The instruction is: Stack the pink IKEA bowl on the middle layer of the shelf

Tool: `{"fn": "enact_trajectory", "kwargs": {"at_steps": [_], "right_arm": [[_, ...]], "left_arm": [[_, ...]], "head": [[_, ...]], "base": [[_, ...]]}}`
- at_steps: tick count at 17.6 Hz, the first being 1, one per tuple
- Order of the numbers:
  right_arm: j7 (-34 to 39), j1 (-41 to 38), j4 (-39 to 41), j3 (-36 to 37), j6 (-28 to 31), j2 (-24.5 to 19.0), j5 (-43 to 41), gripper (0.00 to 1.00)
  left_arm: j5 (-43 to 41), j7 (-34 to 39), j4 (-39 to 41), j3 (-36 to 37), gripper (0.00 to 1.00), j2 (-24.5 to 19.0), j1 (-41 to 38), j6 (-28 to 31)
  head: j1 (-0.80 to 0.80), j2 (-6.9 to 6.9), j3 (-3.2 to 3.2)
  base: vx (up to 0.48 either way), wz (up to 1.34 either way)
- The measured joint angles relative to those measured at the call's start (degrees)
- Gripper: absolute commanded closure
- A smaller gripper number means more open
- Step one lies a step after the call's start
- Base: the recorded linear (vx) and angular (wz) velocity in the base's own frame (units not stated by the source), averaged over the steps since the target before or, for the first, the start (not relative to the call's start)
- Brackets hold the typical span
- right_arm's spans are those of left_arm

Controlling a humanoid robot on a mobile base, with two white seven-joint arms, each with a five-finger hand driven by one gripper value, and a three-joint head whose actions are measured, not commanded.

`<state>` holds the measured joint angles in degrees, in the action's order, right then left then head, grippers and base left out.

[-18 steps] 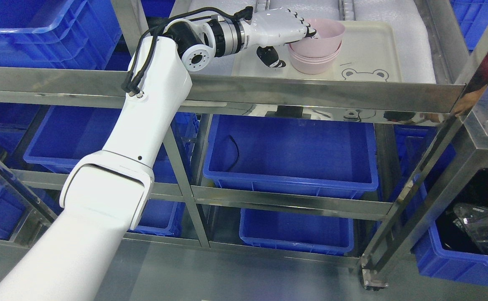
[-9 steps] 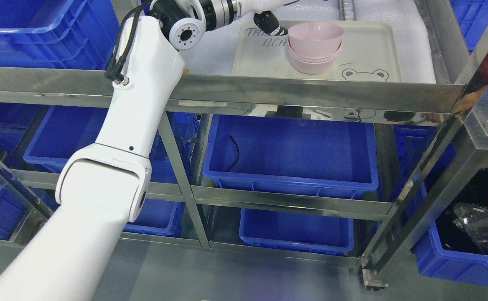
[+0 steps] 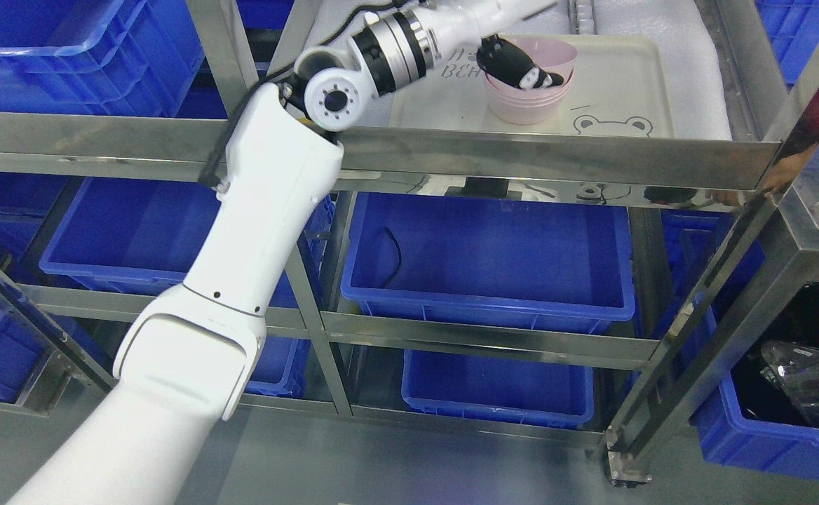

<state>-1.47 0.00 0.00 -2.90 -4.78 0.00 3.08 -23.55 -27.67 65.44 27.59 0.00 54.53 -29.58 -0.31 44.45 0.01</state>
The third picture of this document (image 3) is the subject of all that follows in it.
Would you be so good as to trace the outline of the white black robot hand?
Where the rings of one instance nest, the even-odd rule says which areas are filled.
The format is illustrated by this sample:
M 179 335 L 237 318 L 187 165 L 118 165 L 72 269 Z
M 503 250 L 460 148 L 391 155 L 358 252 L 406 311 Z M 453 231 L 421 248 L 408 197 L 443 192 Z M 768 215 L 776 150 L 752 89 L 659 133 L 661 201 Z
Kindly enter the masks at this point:
M 426 1 L 409 10 L 420 23 L 430 48 L 429 69 L 446 63 L 455 49 L 471 47 L 487 76 L 518 90 L 557 88 L 567 77 L 534 62 L 503 31 L 551 9 L 554 1 Z

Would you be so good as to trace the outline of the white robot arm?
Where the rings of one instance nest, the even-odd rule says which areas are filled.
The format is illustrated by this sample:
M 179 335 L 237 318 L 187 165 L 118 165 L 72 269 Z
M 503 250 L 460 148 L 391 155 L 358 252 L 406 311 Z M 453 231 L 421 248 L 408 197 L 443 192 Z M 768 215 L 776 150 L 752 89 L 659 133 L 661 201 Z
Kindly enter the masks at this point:
M 266 341 L 265 313 L 311 212 L 344 156 L 333 133 L 372 100 L 423 78 L 477 37 L 468 7 L 419 4 L 372 17 L 344 49 L 306 49 L 293 117 L 272 81 L 249 90 L 205 169 L 220 207 L 182 283 L 154 298 L 114 359 L 117 383 L 12 504 L 172 504 L 211 429 L 238 406 Z

